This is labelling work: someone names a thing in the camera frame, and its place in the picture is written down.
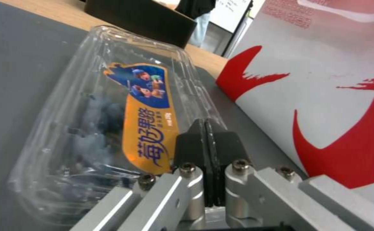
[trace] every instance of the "clear plastic clamshell container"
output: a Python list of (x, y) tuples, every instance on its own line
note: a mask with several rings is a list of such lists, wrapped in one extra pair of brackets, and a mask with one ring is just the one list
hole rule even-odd
[(10, 186), (32, 215), (73, 225), (112, 187), (169, 171), (176, 135), (206, 117), (225, 127), (184, 50), (97, 26), (38, 115)]

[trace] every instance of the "gray table surface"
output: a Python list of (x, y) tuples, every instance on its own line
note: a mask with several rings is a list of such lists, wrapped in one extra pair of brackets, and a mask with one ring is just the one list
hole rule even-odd
[[(86, 31), (0, 3), (0, 230), (65, 230), (30, 216), (8, 189), (33, 122)], [(236, 131), (256, 169), (287, 165), (305, 175), (198, 68), (229, 130)]]

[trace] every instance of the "product label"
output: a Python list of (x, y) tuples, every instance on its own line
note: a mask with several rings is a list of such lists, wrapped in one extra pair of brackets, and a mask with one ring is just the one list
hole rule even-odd
[(124, 120), (124, 155), (145, 172), (169, 172), (178, 124), (167, 70), (147, 63), (112, 63), (104, 73), (130, 90)]

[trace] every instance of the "wooden table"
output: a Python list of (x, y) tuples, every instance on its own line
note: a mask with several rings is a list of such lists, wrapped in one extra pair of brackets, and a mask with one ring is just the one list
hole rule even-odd
[[(90, 30), (96, 25), (110, 25), (85, 13), (84, 3), (79, 0), (0, 0), (0, 2), (83, 30)], [(206, 69), (215, 79), (227, 62), (226, 58), (190, 44), (187, 44), (185, 50), (194, 65)]]

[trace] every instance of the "screw head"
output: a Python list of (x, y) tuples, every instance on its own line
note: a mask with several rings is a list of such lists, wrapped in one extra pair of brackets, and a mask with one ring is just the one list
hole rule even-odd
[(138, 185), (140, 186), (140, 189), (144, 191), (150, 190), (155, 183), (156, 176), (154, 176), (153, 174), (142, 174), (138, 178)]
[(250, 164), (245, 159), (237, 159), (232, 162), (232, 170), (235, 174), (243, 175), (250, 168)]
[(278, 173), (281, 173), (288, 181), (291, 181), (295, 176), (295, 171), (285, 166), (278, 168)]
[(180, 166), (179, 170), (182, 177), (190, 177), (191, 174), (196, 171), (196, 165), (194, 163), (186, 162)]

